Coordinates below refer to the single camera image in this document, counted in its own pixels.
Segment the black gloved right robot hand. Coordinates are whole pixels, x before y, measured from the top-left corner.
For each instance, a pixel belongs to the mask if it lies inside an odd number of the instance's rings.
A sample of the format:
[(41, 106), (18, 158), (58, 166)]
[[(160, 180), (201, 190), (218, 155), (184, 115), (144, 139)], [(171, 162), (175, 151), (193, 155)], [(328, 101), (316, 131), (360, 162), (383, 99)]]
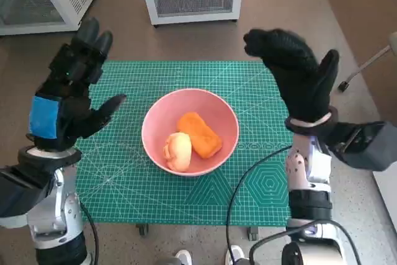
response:
[(329, 50), (318, 62), (303, 38), (283, 29), (251, 29), (243, 40), (245, 52), (260, 58), (274, 76), (291, 118), (314, 123), (329, 112), (338, 72), (337, 50)]

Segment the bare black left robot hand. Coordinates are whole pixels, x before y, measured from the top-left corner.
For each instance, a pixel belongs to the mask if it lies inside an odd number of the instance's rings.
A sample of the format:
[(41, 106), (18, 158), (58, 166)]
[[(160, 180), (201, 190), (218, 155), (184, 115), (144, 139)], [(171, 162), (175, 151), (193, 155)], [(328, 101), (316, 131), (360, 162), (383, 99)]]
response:
[(64, 151), (78, 138), (102, 130), (127, 98), (118, 94), (91, 108), (89, 88), (97, 84), (113, 43), (110, 31), (99, 32), (96, 18), (85, 20), (69, 43), (52, 59), (50, 74), (32, 99), (26, 137), (45, 151)]

